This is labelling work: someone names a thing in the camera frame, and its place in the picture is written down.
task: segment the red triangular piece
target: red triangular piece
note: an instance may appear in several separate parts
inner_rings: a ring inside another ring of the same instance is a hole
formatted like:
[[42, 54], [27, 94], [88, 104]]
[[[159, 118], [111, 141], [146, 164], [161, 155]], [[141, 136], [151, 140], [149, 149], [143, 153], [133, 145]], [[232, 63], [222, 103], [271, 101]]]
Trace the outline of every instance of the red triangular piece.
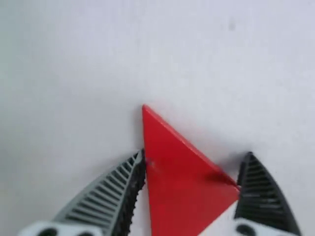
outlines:
[[238, 199], [236, 183], [142, 108], [152, 236], [197, 236]]

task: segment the white surface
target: white surface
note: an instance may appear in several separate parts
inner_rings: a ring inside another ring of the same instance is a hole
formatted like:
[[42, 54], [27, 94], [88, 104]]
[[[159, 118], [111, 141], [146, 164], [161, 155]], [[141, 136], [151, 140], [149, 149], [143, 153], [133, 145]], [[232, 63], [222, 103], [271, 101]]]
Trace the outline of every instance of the white surface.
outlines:
[[232, 176], [233, 156], [254, 151], [313, 235], [314, 12], [310, 0], [1, 1], [0, 235], [51, 219], [142, 147], [142, 103]]

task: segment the screw hole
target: screw hole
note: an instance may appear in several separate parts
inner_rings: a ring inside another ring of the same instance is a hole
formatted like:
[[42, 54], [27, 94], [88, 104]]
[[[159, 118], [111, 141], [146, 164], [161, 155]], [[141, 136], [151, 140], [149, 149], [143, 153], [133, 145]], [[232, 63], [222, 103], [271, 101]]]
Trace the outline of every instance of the screw hole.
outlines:
[[38, 236], [56, 236], [58, 231], [54, 228], [48, 228], [41, 231]]
[[238, 225], [236, 231], [245, 235], [245, 236], [256, 236], [255, 230], [248, 225]]

